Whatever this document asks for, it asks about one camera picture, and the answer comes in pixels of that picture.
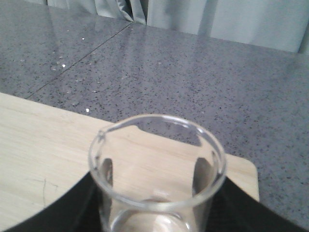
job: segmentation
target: black surface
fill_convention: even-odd
[[[100,232],[97,187],[90,173],[37,215],[5,232]],[[228,178],[214,196],[208,232],[306,232],[249,197]]]

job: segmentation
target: clear glass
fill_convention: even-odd
[[[98,132],[89,150],[104,232],[203,232],[225,153],[201,126],[140,115]]]

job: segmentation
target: light wood surface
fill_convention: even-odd
[[[0,230],[38,213],[88,171],[98,130],[110,122],[0,93]],[[227,176],[259,200],[257,170],[227,154]]]

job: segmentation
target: quartz countertop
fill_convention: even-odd
[[[309,228],[309,57],[0,1],[0,91],[116,122],[171,114],[252,161],[260,201]]]

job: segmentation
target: gray countertop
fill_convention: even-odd
[[[309,229],[308,56],[2,0],[0,91],[197,122],[257,166],[261,203]]]

